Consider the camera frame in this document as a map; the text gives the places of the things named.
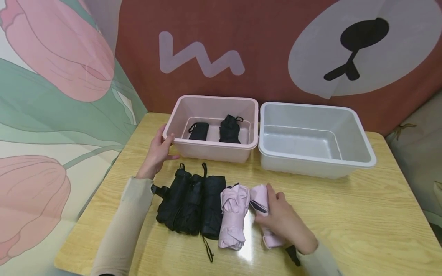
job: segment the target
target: storage box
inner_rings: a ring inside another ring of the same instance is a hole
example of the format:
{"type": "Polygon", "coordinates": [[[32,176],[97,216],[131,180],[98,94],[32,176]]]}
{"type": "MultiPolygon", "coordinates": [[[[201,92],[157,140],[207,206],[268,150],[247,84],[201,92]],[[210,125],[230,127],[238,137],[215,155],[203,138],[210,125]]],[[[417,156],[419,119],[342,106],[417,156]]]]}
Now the storage box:
{"type": "Polygon", "coordinates": [[[345,107],[266,102],[259,136],[265,170],[334,179],[376,164],[358,115],[345,107]]]}
{"type": "Polygon", "coordinates": [[[185,95],[178,99],[163,137],[175,134],[174,145],[183,157],[244,163],[258,145],[258,102],[252,98],[185,95]],[[240,116],[241,144],[222,143],[220,123],[230,114],[240,116]],[[189,140],[196,122],[209,123],[206,141],[189,140]]]}

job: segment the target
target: pink storage box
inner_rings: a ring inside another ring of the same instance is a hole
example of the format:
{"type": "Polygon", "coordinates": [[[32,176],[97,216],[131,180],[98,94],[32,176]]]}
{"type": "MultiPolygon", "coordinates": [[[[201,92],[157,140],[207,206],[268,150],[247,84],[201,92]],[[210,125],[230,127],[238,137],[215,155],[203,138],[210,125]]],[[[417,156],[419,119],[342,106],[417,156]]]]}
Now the pink storage box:
{"type": "Polygon", "coordinates": [[[258,145],[258,102],[252,98],[185,95],[178,99],[163,137],[175,134],[174,145],[183,157],[244,163],[258,145]],[[220,123],[230,114],[240,116],[241,144],[222,143],[220,123]],[[206,141],[189,140],[196,122],[209,123],[206,141]]]}

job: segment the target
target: pink umbrella canopy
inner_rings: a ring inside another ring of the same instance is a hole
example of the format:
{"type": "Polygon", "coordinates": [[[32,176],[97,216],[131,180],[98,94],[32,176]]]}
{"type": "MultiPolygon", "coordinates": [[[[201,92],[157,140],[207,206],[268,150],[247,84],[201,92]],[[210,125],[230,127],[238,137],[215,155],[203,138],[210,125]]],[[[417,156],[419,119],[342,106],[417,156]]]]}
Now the pink umbrella canopy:
{"type": "Polygon", "coordinates": [[[218,240],[220,248],[240,250],[246,241],[244,236],[244,217],[250,202],[249,189],[236,184],[225,188],[221,193],[223,219],[218,240]]]}
{"type": "MultiPolygon", "coordinates": [[[[253,207],[258,215],[269,215],[271,210],[269,210],[267,186],[258,185],[250,190],[250,206],[253,207]]],[[[275,235],[267,227],[261,225],[261,229],[263,230],[263,242],[266,248],[271,249],[283,246],[286,243],[285,239],[275,235]]]]}

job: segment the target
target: beige sleeve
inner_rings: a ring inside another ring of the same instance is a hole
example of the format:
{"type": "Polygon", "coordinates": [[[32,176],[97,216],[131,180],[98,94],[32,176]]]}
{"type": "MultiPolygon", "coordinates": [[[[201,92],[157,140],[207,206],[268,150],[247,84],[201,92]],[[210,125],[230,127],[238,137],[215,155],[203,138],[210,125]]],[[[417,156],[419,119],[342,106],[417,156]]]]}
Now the beige sleeve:
{"type": "Polygon", "coordinates": [[[152,183],[151,179],[128,180],[117,212],[101,240],[91,276],[129,274],[141,227],[152,203],[152,183]]]}
{"type": "Polygon", "coordinates": [[[297,252],[297,256],[309,276],[343,276],[331,252],[321,242],[312,254],[297,252]]]}

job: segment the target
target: zigzag pattern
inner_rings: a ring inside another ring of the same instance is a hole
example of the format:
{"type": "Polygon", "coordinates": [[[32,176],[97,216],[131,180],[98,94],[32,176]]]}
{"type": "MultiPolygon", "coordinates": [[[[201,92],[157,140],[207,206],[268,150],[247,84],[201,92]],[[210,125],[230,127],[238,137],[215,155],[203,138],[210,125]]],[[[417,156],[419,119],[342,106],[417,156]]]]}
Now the zigzag pattern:
{"type": "Polygon", "coordinates": [[[219,59],[210,62],[204,45],[200,42],[193,42],[176,55],[173,55],[173,37],[169,32],[161,32],[160,40],[160,70],[163,73],[170,73],[184,63],[196,57],[199,67],[204,76],[213,78],[227,68],[232,74],[239,76],[244,74],[245,68],[237,51],[230,50],[219,59]]]}

